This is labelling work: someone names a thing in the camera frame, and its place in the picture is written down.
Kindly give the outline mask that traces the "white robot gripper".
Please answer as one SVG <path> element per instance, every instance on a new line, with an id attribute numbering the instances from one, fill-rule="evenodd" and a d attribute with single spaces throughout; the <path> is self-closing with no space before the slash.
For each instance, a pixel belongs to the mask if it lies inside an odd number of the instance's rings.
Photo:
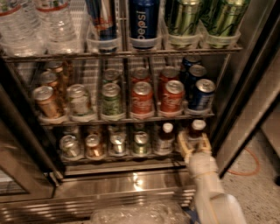
<path id="1" fill-rule="evenodd" d="M 209 155 L 212 153 L 212 146 L 207 134 L 202 134 L 202 152 L 199 153 L 193 154 L 193 148 L 188 147 L 184 131 L 178 133 L 177 142 L 182 158 L 186 164 L 189 163 L 189 171 L 196 185 L 194 202 L 200 223 L 231 224 L 228 195 L 218 176 L 215 159 Z"/>

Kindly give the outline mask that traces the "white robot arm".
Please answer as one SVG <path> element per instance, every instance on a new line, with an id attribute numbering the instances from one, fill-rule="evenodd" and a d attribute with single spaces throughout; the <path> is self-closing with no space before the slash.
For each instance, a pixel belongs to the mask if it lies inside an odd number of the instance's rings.
<path id="1" fill-rule="evenodd" d="M 242 208 L 231 194 L 225 193 L 212 156 L 212 147 L 203 133 L 196 145 L 188 143 L 187 134 L 177 135 L 179 152 L 196 185 L 194 205 L 200 224 L 247 224 Z"/>

